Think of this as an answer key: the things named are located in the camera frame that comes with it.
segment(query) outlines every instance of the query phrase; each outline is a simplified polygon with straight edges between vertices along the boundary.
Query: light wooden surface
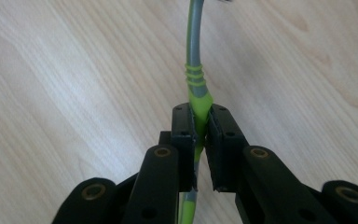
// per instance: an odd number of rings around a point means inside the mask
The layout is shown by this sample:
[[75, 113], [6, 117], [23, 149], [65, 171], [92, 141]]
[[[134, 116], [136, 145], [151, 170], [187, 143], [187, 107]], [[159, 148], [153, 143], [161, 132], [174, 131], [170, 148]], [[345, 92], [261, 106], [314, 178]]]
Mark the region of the light wooden surface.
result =
[[[49, 223], [116, 183], [186, 101], [188, 0], [0, 0], [0, 223]], [[311, 187], [358, 184], [358, 0], [206, 0], [202, 61], [252, 145]], [[205, 157], [195, 223], [240, 223]]]

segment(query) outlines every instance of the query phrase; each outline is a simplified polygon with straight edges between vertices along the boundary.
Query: cable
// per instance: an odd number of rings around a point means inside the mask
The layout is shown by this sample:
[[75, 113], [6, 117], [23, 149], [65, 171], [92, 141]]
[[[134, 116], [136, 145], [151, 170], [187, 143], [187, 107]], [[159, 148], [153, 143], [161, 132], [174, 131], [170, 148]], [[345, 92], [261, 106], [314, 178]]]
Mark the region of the cable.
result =
[[[205, 143], [206, 124], [208, 112], [213, 104], [212, 95], [206, 87], [203, 77], [202, 64], [200, 62], [200, 25], [204, 0], [190, 0], [187, 24], [186, 44], [186, 82], [188, 86], [188, 99], [194, 114], [197, 140], [194, 157], [194, 168], [198, 177], [200, 155]], [[182, 207], [179, 216], [179, 223], [193, 223], [196, 211], [197, 191], [192, 189], [184, 193]]]

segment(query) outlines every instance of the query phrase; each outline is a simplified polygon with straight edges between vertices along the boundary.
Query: wood grain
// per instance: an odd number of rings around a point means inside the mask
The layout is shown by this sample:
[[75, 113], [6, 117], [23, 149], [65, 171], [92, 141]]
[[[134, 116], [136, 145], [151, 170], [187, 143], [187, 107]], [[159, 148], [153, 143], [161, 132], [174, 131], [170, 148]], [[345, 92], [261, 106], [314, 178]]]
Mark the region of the wood grain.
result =
[[[0, 223], [136, 173], [186, 101], [187, 1], [0, 0]], [[358, 0], [206, 1], [210, 91], [303, 183], [358, 184]], [[240, 223], [205, 157], [195, 223]]]

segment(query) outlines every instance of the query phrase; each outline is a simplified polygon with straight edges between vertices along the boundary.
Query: black plastic part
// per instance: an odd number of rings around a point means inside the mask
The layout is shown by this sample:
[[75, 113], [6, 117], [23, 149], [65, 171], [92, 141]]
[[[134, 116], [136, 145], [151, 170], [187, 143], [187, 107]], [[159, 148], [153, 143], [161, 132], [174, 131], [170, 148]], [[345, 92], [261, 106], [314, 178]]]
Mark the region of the black plastic part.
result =
[[174, 107], [172, 111], [171, 145], [179, 152], [180, 191], [191, 191], [192, 187], [197, 188], [194, 174], [196, 139], [193, 113], [189, 103]]
[[237, 190], [241, 152], [247, 146], [245, 136], [228, 109], [213, 105], [209, 113], [205, 146], [213, 189], [219, 192]]
[[245, 148], [241, 175], [237, 206], [251, 223], [337, 223], [271, 150]]
[[358, 186], [347, 181], [329, 181], [321, 194], [324, 206], [340, 223], [358, 223]]
[[[104, 193], [94, 199], [86, 200], [83, 190], [88, 186], [104, 186]], [[81, 224], [103, 224], [114, 219], [111, 208], [116, 194], [116, 185], [112, 181], [103, 178], [92, 178], [83, 181], [71, 192], [61, 205], [53, 224], [81, 223]]]
[[168, 145], [151, 147], [121, 223], [176, 223], [178, 187], [177, 150]]

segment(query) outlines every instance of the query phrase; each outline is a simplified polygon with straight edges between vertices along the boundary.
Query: green cable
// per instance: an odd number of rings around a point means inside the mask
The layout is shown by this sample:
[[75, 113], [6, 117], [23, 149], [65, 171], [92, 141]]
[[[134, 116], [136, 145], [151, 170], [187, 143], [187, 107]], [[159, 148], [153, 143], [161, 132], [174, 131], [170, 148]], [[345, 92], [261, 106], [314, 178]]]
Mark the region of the green cable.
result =
[[[212, 95], [206, 87], [200, 63], [200, 22], [204, 0], [190, 0], [187, 25], [186, 44], [186, 82], [188, 86], [188, 100], [193, 110], [194, 122], [198, 139], [196, 140], [194, 167], [198, 176], [200, 155], [204, 148], [208, 112], [213, 104]], [[193, 223], [197, 202], [197, 192], [192, 189], [184, 193], [180, 209], [179, 223]]]

